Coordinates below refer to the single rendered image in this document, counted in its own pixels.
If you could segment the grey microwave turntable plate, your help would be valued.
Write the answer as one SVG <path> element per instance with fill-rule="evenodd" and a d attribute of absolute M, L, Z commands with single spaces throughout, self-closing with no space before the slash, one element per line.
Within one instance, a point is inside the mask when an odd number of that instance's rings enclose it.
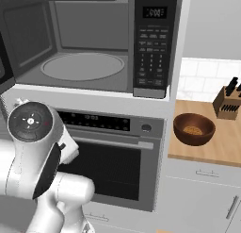
<path fill-rule="evenodd" d="M 101 53 L 77 53 L 51 58 L 41 65 L 41 71 L 52 78 L 70 81 L 91 81 L 119 73 L 124 61 Z"/>

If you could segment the black glass oven door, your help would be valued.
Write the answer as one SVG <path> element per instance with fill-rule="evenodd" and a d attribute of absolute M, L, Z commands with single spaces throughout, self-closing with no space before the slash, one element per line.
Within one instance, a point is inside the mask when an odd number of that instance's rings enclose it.
<path fill-rule="evenodd" d="M 153 210 L 160 141 L 123 136 L 93 139 L 152 142 L 153 150 L 76 141 L 79 155 L 71 163 L 60 165 L 58 170 L 91 179 L 95 185 L 94 202 Z"/>

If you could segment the grey wall cupboard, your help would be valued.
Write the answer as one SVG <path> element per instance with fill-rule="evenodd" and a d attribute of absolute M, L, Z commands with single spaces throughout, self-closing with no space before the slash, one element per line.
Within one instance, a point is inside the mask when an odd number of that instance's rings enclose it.
<path fill-rule="evenodd" d="M 241 60 L 241 0 L 191 0 L 184 56 Z"/>

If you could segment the wooden knife block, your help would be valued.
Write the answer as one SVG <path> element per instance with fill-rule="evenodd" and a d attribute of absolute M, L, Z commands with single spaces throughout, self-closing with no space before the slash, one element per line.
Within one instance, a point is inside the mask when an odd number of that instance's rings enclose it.
<path fill-rule="evenodd" d="M 228 95 L 226 87 L 223 86 L 213 101 L 213 108 L 218 119 L 235 120 L 238 110 L 241 109 L 241 92 L 233 90 Z"/>

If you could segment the golden waffle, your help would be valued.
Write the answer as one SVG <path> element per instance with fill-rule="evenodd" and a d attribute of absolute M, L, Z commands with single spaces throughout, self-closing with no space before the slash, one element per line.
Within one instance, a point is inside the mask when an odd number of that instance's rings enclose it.
<path fill-rule="evenodd" d="M 198 127 L 196 127 L 194 125 L 186 126 L 184 128 L 184 132 L 187 133 L 187 134 L 196 135 L 196 136 L 202 134 L 202 131 Z"/>

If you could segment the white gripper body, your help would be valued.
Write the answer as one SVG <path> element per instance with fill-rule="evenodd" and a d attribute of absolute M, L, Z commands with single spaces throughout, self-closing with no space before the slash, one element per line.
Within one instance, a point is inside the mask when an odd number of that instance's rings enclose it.
<path fill-rule="evenodd" d="M 66 126 L 63 126 L 63 134 L 58 145 L 61 149 L 60 163 L 62 164 L 69 164 L 79 155 L 78 145 L 69 134 Z"/>

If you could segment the black microwave oven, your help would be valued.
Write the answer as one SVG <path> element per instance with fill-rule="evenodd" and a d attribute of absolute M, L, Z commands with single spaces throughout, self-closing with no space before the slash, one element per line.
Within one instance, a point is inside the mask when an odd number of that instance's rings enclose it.
<path fill-rule="evenodd" d="M 178 0 L 0 0 L 0 33 L 19 84 L 130 92 L 163 98 L 176 39 Z M 121 58 L 117 74 L 60 80 L 41 65 L 55 57 L 101 53 Z"/>

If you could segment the brown wooden bowl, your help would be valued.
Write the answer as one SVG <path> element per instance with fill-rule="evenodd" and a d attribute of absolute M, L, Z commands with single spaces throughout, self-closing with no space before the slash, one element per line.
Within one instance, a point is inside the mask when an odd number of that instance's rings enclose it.
<path fill-rule="evenodd" d="M 184 132 L 184 128 L 189 125 L 198 127 L 201 135 L 190 135 Z M 215 134 L 216 126 L 208 118 L 196 113 L 183 113 L 175 117 L 173 121 L 173 131 L 179 141 L 191 146 L 201 146 L 208 143 Z"/>

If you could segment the grey cupboard door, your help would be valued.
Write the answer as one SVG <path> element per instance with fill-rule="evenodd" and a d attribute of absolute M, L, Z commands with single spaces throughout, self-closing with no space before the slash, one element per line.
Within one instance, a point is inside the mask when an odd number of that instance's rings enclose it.
<path fill-rule="evenodd" d="M 160 229 L 172 233 L 226 233 L 241 189 L 166 176 L 160 196 Z"/>

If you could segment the white appliance housing cabinet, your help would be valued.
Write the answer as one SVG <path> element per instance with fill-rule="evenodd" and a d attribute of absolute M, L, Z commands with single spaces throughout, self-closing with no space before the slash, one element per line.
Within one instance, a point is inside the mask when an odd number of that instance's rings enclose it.
<path fill-rule="evenodd" d="M 88 111 L 105 114 L 118 114 L 144 118 L 162 119 L 165 121 L 163 137 L 159 149 L 159 160 L 156 178 L 153 210 L 145 211 L 156 213 L 156 233 L 158 227 L 158 210 L 160 208 L 160 190 L 163 185 L 161 174 L 163 163 L 168 155 L 169 132 L 172 125 L 172 116 L 177 92 L 178 74 L 185 43 L 185 28 L 189 12 L 190 0 L 178 0 L 176 26 L 174 33 L 174 53 L 170 64 L 170 73 L 167 92 L 163 98 L 134 96 L 130 92 L 106 92 L 96 90 L 82 90 L 59 87 L 19 84 L 5 91 L 0 96 L 0 105 L 4 111 L 12 110 L 16 104 L 24 99 L 40 101 L 50 105 L 57 111 Z"/>

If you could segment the steel built-in oven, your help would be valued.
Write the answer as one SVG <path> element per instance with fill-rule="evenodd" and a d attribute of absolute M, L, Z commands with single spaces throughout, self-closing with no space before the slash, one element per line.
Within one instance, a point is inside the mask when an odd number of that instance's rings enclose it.
<path fill-rule="evenodd" d="M 93 180 L 98 203 L 153 210 L 165 121 L 88 111 L 58 112 L 79 146 L 60 172 Z"/>

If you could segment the black microwave door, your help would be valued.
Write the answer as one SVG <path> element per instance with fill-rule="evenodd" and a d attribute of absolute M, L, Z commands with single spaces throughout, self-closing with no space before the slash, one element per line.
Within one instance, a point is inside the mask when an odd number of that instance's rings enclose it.
<path fill-rule="evenodd" d="M 15 85 L 14 74 L 8 59 L 8 53 L 0 33 L 0 95 Z"/>

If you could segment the grey drawer front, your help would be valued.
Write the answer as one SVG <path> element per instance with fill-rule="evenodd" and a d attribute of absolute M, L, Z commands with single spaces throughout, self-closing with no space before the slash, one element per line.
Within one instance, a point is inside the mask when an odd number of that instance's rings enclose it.
<path fill-rule="evenodd" d="M 213 171 L 214 173 L 219 174 L 219 177 L 196 175 L 196 171 L 198 170 L 204 172 Z M 169 158 L 166 166 L 166 175 L 181 179 L 190 179 L 241 188 L 241 169 L 231 166 Z"/>
<path fill-rule="evenodd" d="M 87 218 L 96 233 L 156 233 L 156 213 L 130 208 L 121 208 L 96 202 L 83 206 L 86 214 L 104 215 L 109 222 Z"/>

